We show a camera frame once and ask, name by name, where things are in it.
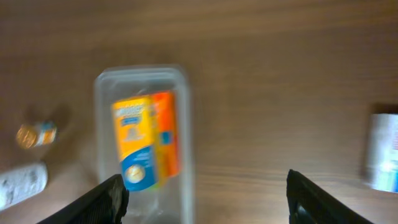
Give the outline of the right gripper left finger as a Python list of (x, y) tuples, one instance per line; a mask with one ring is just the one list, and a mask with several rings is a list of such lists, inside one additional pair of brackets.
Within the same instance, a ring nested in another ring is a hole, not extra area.
[(122, 175), (115, 174), (38, 224), (119, 224), (128, 202)]

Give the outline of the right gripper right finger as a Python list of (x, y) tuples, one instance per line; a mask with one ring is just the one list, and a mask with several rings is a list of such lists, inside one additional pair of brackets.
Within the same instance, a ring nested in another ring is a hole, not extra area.
[(286, 194), (290, 224), (371, 224), (369, 220), (293, 169), (289, 170), (287, 176)]

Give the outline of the yellow Woods medicine box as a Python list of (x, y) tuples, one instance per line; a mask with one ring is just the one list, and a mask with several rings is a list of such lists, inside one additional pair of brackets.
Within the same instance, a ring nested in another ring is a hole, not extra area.
[(157, 141), (150, 97), (119, 100), (111, 109), (125, 187), (137, 192), (155, 186), (163, 174), (155, 151)]

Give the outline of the small gold-lid jar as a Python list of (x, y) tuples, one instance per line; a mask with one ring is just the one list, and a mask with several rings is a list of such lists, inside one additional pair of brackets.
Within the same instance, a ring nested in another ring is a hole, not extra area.
[(30, 149), (53, 143), (57, 134), (58, 129), (51, 121), (23, 124), (16, 134), (16, 142), (20, 147)]

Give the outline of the white Panadol box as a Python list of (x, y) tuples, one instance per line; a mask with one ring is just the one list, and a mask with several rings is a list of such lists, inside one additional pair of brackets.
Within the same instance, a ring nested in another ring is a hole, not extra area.
[(397, 193), (397, 115), (373, 114), (364, 181), (372, 189)]

